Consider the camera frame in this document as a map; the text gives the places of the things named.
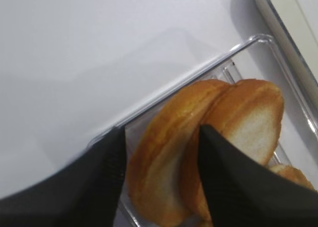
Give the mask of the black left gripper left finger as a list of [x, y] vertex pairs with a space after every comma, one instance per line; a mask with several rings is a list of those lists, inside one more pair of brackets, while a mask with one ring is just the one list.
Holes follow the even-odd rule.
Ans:
[[2, 227], [111, 227], [125, 180], [125, 129], [114, 128], [53, 176], [0, 201]]

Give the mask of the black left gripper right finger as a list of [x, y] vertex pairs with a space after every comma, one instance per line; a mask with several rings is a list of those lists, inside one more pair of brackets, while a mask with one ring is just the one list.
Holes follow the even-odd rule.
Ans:
[[318, 194], [284, 179], [200, 126], [200, 179], [215, 227], [316, 227]]

